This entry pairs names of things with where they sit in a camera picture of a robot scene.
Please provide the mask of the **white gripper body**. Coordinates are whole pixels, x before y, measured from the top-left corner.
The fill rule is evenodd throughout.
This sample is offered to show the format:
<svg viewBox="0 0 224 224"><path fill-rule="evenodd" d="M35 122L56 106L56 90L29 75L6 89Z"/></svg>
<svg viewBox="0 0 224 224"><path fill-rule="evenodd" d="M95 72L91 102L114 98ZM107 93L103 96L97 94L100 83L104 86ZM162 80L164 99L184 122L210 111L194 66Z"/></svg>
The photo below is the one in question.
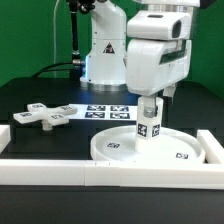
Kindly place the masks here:
<svg viewBox="0 0 224 224"><path fill-rule="evenodd" d="M161 62L162 56L177 46L177 41L131 40L126 61L128 90L131 93L151 96L184 79L190 68L192 48L190 40L186 41L183 56Z"/></svg>

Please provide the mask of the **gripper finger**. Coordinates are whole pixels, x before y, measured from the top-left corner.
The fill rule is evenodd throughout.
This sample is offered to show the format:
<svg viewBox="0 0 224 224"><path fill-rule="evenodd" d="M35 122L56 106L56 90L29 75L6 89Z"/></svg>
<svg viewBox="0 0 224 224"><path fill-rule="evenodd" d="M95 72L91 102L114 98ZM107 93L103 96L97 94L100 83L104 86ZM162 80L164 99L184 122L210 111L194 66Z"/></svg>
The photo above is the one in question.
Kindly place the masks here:
<svg viewBox="0 0 224 224"><path fill-rule="evenodd" d="M165 97L173 98L174 94L175 94L175 91L176 91L176 88L177 88L177 84L176 83L166 87L164 89L164 91L163 91L163 95Z"/></svg>
<svg viewBox="0 0 224 224"><path fill-rule="evenodd" d="M143 98L143 112L147 118L154 118L157 116L158 106L156 104L156 96Z"/></svg>

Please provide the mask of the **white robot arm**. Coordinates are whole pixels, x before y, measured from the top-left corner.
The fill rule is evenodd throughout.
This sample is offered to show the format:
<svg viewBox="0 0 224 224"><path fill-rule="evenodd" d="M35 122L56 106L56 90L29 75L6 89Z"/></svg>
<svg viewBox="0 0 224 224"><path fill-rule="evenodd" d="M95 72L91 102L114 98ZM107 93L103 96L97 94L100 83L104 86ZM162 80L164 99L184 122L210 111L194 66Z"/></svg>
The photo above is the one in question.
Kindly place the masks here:
<svg viewBox="0 0 224 224"><path fill-rule="evenodd" d="M94 89L125 86L140 96L139 113L159 114L156 94L188 75L197 9L216 0L133 0L141 9L131 19L111 0L86 0L92 48L81 82Z"/></svg>

